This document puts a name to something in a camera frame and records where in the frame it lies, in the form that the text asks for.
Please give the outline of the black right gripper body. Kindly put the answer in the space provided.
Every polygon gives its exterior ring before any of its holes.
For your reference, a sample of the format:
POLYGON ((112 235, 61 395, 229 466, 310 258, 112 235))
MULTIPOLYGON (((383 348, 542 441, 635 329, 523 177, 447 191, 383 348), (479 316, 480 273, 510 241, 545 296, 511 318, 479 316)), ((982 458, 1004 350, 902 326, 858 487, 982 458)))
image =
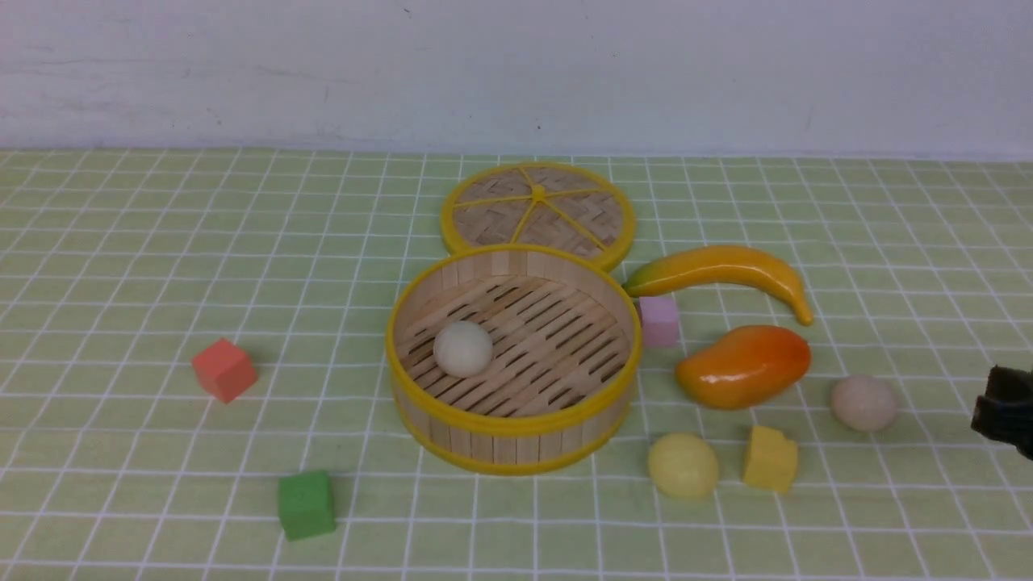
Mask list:
POLYGON ((1032 459, 1032 372, 993 366, 985 393, 977 397, 971 430, 982 437, 1014 446, 1032 459))

